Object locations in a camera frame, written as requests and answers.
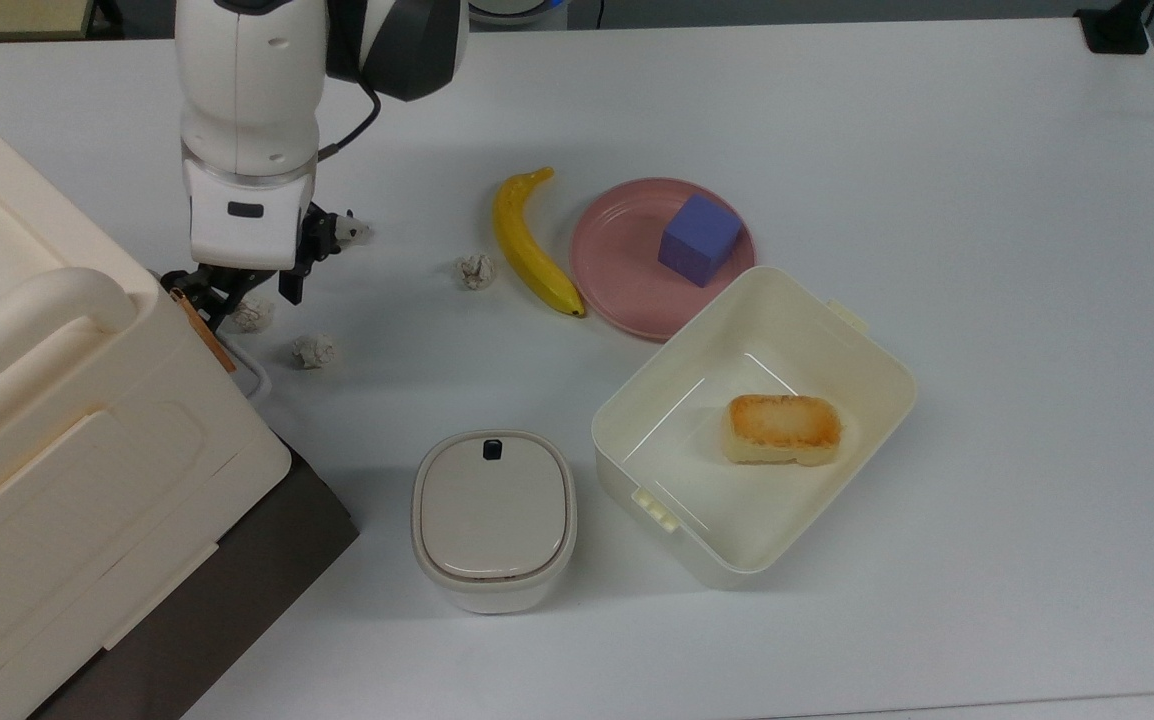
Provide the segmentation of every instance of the bread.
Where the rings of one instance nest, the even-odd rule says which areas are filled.
[[[844,432],[834,406],[802,395],[742,395],[724,415],[724,456],[732,462],[832,462]]]

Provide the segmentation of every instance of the black tab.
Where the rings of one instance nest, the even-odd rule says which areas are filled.
[[[260,202],[231,201],[230,204],[226,205],[226,213],[234,215],[237,218],[260,218],[262,215],[267,213],[267,209],[261,205]]]
[[[231,13],[240,15],[265,15],[279,8],[280,5],[292,3],[292,0],[212,0],[219,8],[225,8]]]

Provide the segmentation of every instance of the dark gray base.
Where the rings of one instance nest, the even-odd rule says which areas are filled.
[[[30,720],[178,720],[359,532],[301,456],[189,578]]]

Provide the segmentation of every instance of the banana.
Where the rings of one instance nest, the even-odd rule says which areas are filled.
[[[586,306],[582,303],[571,279],[568,279],[568,275],[559,269],[541,247],[537,247],[529,225],[523,222],[523,204],[529,195],[554,174],[554,168],[540,168],[505,179],[493,200],[493,231],[508,263],[519,273],[529,290],[555,310],[575,318],[585,318]]]

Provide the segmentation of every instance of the open plastic box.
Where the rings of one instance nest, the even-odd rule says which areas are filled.
[[[600,483],[710,587],[769,569],[915,405],[911,370],[855,324],[782,270],[747,270],[597,411]],[[725,459],[720,421],[743,393],[832,402],[837,459]]]

